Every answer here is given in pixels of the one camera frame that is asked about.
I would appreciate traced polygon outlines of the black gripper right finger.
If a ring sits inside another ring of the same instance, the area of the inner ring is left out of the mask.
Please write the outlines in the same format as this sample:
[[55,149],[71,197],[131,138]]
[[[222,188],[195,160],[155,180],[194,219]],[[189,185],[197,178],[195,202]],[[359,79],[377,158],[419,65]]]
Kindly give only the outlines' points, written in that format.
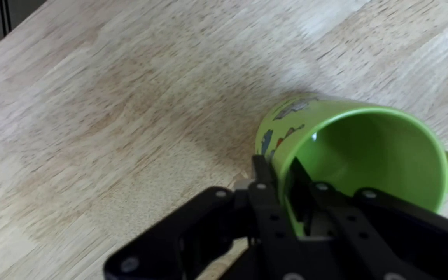
[[377,188],[348,196],[299,161],[290,175],[317,280],[448,280],[448,217]]

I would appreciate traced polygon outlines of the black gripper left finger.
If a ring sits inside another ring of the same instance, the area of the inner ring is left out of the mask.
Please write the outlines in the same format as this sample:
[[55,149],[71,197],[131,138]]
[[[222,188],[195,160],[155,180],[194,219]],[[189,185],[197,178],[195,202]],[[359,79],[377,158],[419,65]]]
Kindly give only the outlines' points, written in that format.
[[243,189],[209,186],[114,252],[105,280],[197,280],[240,238],[248,247],[220,280],[307,280],[307,255],[262,155]]

